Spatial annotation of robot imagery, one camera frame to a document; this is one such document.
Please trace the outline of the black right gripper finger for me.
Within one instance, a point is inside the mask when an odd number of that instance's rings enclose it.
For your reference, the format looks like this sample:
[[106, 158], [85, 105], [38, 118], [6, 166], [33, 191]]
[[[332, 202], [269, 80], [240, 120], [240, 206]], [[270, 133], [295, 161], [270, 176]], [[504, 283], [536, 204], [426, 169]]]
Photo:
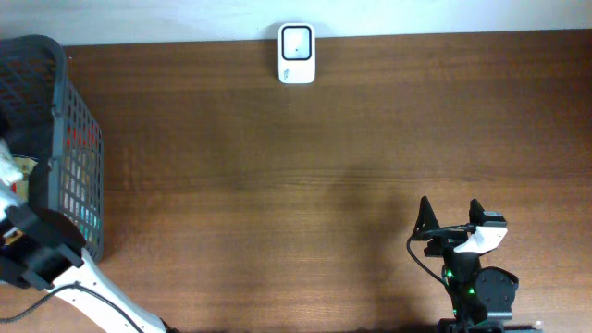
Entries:
[[485, 217], [485, 209], [477, 201], [477, 199], [473, 199], [470, 202], [470, 209], [469, 209], [469, 220], [472, 225], [475, 226], [482, 226], [484, 223]]
[[434, 210], [426, 196], [420, 200], [419, 213], [413, 228], [412, 240], [425, 241], [431, 234], [439, 229], [439, 223]]

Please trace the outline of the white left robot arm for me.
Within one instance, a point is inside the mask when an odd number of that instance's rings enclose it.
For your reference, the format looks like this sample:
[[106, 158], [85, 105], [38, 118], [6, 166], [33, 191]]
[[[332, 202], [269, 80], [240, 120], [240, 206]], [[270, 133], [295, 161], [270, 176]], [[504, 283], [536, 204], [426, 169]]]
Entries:
[[19, 314], [23, 319], [53, 297], [74, 306], [105, 332], [173, 332], [158, 315], [132, 301], [98, 268], [86, 240], [63, 214], [11, 205], [1, 222], [1, 280], [46, 293]]

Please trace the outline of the white tube with gold cap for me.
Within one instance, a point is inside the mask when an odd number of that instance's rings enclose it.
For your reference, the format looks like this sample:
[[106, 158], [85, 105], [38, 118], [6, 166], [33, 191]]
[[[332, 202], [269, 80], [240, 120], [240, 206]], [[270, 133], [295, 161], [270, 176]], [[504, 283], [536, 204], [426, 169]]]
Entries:
[[4, 139], [1, 140], [1, 211], [4, 212], [10, 206], [20, 206], [23, 199], [12, 191], [12, 185], [22, 180], [13, 155]]

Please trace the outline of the yellow snack bag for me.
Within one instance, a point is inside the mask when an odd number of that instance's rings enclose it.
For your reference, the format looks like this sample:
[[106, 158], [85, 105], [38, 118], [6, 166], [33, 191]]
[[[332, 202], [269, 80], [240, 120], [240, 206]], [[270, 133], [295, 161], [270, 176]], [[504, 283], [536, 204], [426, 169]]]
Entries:
[[29, 157], [17, 156], [15, 162], [22, 174], [22, 179], [13, 183], [11, 190], [23, 200], [27, 200], [29, 198], [29, 177], [38, 161]]

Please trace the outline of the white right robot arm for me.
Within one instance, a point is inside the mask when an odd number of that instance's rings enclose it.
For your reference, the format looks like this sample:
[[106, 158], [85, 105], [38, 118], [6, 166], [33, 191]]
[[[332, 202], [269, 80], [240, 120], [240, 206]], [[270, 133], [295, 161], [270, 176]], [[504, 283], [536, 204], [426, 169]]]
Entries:
[[476, 199], [470, 202], [468, 223], [442, 227], [428, 198], [421, 198], [406, 250], [450, 296], [453, 317], [439, 320], [438, 332], [538, 332], [532, 325], [507, 324], [519, 278], [481, 265], [481, 257], [497, 249], [507, 233], [503, 214], [486, 210]]

